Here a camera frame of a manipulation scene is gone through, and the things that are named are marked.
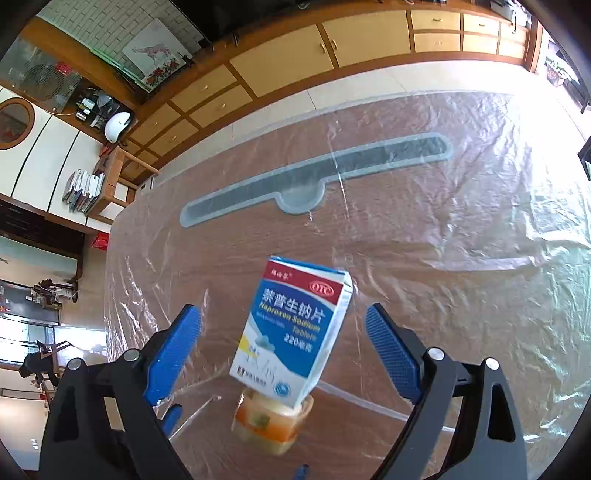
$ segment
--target stack of books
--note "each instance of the stack of books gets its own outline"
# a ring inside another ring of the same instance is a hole
[[[76,170],[66,183],[62,201],[71,212],[88,213],[99,197],[105,174],[93,175],[86,170]]]

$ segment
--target plastic sheet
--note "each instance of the plastic sheet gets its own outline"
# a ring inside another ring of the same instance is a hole
[[[325,112],[194,166],[117,217],[107,265],[111,358],[167,328],[185,303],[202,309],[197,349],[158,409],[183,404],[172,443],[196,479],[287,480],[303,463],[310,479],[369,479],[411,411],[365,333],[375,301],[456,360],[498,359],[530,477],[545,469],[591,393],[591,233],[570,119],[538,100],[431,93]],[[327,184],[303,215],[269,200],[179,223],[188,202],[256,175],[429,133],[449,139],[451,158]],[[355,282],[314,408],[280,458],[230,432],[242,386],[228,368],[271,254],[345,268]],[[425,475],[443,461],[458,407]]]

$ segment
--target round mirror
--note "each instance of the round mirror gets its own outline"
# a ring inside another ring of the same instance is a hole
[[[0,150],[15,147],[25,140],[35,123],[33,106],[22,98],[0,103]]]

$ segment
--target blue and white box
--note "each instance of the blue and white box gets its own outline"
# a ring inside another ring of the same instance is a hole
[[[271,257],[230,375],[297,407],[320,379],[352,293],[346,271]]]

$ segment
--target screw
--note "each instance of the screw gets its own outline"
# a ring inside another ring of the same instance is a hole
[[[132,348],[123,354],[126,362],[135,362],[139,358],[139,350]]]
[[[445,353],[443,353],[443,350],[437,347],[430,348],[428,353],[429,356],[433,358],[433,360],[439,361],[445,358]]]
[[[82,365],[82,360],[80,358],[73,358],[68,362],[68,369],[70,370],[78,370]]]
[[[494,358],[487,358],[486,359],[486,366],[491,370],[498,370],[499,369],[499,362]]]

